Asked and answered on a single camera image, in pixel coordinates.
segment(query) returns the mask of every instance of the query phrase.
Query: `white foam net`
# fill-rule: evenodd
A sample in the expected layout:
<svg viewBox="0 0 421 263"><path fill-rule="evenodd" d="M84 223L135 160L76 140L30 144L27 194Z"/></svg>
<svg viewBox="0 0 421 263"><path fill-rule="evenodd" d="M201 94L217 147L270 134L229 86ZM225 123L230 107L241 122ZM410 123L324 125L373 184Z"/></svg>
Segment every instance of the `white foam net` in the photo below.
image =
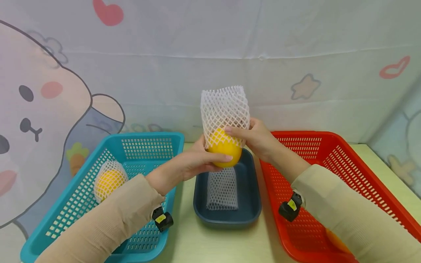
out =
<svg viewBox="0 0 421 263"><path fill-rule="evenodd" d="M116 161L106 161L99 169L93 186L98 203L104 201L115 189L129 180L123 166Z"/></svg>
<svg viewBox="0 0 421 263"><path fill-rule="evenodd" d="M209 173L206 209L238 210L237 176L233 167Z"/></svg>
<svg viewBox="0 0 421 263"><path fill-rule="evenodd" d="M250 127L250 109L242 86L202 91L200 111L206 149L226 140L244 147L244 140L231 136L219 136L226 126L243 129Z"/></svg>

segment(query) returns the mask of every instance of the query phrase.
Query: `red heart outline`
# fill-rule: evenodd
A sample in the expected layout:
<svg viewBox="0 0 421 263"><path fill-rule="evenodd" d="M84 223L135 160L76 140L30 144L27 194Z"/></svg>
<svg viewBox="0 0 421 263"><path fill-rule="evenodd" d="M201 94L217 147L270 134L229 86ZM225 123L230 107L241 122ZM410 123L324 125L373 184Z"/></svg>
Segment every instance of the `red heart outline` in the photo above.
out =
<svg viewBox="0 0 421 263"><path fill-rule="evenodd" d="M103 0L93 0L92 4L96 15L104 25L113 27L123 21L124 13L120 6L106 5Z"/></svg>
<svg viewBox="0 0 421 263"><path fill-rule="evenodd" d="M382 68L378 74L381 78L386 79L386 80L391 80L396 77L399 77L400 74L405 70L406 66L409 64L410 60L411 60L410 56L405 56L401 60L399 60L397 64L390 64ZM397 73L387 73L389 69L399 69L399 68L400 70Z"/></svg>

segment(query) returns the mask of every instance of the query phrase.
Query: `dark blue tray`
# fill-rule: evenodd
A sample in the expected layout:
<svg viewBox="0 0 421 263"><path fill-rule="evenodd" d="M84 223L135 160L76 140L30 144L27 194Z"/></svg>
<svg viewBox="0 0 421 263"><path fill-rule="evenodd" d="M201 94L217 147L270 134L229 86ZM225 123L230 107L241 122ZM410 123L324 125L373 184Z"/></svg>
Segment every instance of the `dark blue tray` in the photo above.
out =
<svg viewBox="0 0 421 263"><path fill-rule="evenodd" d="M253 156L246 149L242 150L239 162L234 166L237 175L238 210L212 211L206 209L208 194L208 173L196 177L193 207L202 222L213 228L244 228L257 220L262 205L257 183Z"/></svg>

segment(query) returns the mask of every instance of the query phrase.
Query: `left hand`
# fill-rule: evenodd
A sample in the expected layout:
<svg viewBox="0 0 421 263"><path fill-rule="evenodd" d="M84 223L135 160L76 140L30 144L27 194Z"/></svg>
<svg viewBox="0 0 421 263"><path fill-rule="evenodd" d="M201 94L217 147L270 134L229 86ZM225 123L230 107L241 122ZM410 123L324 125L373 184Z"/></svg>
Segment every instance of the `left hand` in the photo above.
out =
<svg viewBox="0 0 421 263"><path fill-rule="evenodd" d="M166 195L181 181L187 181L200 173L218 172L214 162L229 162L232 156L210 153L205 150L205 137L202 135L187 151L175 156L146 177L149 184L161 195Z"/></svg>
<svg viewBox="0 0 421 263"><path fill-rule="evenodd" d="M177 167L183 181L187 181L200 173L219 172L222 168L215 166L214 162L229 162L232 156L214 154L205 150L205 137L202 135L193 146L168 162Z"/></svg>

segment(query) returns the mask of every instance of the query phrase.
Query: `red basket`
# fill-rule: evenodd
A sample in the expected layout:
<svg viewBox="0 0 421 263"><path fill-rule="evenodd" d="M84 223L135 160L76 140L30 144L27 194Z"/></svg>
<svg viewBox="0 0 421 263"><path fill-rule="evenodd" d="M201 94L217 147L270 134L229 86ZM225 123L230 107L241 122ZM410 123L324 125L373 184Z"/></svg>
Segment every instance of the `red basket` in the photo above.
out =
<svg viewBox="0 0 421 263"><path fill-rule="evenodd" d="M352 189L378 205L421 241L421 226L342 137L315 131L272 134L310 164L319 164L337 174ZM325 228L307 211L302 210L292 223L279 215L281 203L292 196L291 186L273 166L262 161L261 166L278 233L286 252L303 263L357 263L352 255L341 252L328 241Z"/></svg>

